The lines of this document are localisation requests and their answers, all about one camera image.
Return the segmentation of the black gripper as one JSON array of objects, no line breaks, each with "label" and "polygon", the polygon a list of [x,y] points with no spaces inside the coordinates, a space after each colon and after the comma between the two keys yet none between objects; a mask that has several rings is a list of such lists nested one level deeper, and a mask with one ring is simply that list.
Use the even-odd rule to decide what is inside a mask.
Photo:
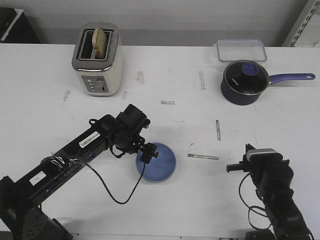
[{"label": "black gripper", "polygon": [[148,117],[136,106],[129,104],[127,108],[116,117],[121,124],[121,130],[115,135],[115,147],[124,154],[142,153],[140,161],[149,164],[152,158],[157,158],[157,146],[153,143],[145,144],[145,139],[140,136],[143,122]]},{"label": "black gripper", "polygon": [[243,171],[248,172],[253,180],[261,180],[263,175],[263,163],[262,158],[254,159],[253,161],[248,161],[246,158],[246,153],[248,150],[259,149],[253,147],[251,144],[247,143],[245,145],[245,154],[242,157],[242,161],[237,164],[227,164],[226,171]]}]

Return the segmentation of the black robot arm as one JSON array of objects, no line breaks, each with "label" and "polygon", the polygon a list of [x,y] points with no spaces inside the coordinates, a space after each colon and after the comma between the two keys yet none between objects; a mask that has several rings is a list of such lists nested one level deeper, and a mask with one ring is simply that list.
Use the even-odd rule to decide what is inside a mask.
[{"label": "black robot arm", "polygon": [[264,216],[270,230],[254,227],[245,234],[246,240],[312,240],[302,213],[293,201],[290,188],[294,176],[290,161],[272,148],[245,145],[245,154],[238,164],[228,164],[227,172],[243,171],[251,177],[257,197],[263,202]]},{"label": "black robot arm", "polygon": [[0,218],[15,240],[71,240],[73,236],[55,218],[49,218],[41,204],[94,158],[113,147],[117,155],[142,152],[141,160],[149,164],[156,158],[157,147],[140,135],[150,120],[132,104],[117,117],[110,114],[90,119],[90,128],[44,158],[40,164],[13,182],[9,176],[0,181]]}]

